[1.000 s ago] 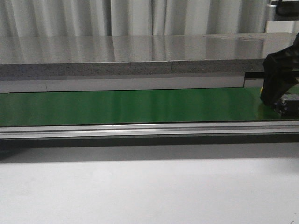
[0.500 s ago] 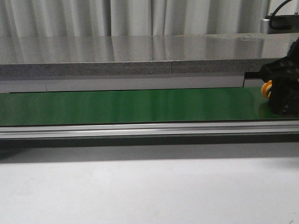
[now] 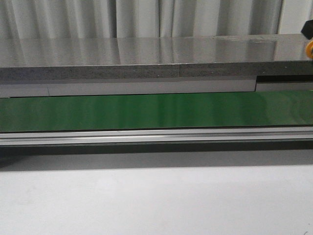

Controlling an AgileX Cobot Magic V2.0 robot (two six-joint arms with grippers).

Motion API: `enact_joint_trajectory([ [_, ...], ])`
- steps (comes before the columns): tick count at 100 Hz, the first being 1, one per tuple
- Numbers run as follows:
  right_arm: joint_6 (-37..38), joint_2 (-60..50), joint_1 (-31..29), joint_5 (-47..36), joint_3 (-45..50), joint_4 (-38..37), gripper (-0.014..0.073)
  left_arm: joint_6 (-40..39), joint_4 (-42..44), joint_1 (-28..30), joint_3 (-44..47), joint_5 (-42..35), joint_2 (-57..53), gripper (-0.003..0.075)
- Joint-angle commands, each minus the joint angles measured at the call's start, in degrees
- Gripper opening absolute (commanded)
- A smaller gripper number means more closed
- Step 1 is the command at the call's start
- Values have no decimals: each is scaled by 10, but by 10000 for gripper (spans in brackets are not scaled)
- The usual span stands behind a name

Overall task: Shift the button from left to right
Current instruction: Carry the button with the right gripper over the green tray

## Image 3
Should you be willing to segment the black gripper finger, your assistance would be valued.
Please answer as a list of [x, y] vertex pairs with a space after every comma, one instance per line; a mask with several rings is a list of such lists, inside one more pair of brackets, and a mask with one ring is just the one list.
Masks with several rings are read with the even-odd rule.
[[305, 36], [307, 39], [313, 38], [313, 19], [308, 20], [304, 23], [301, 33]]

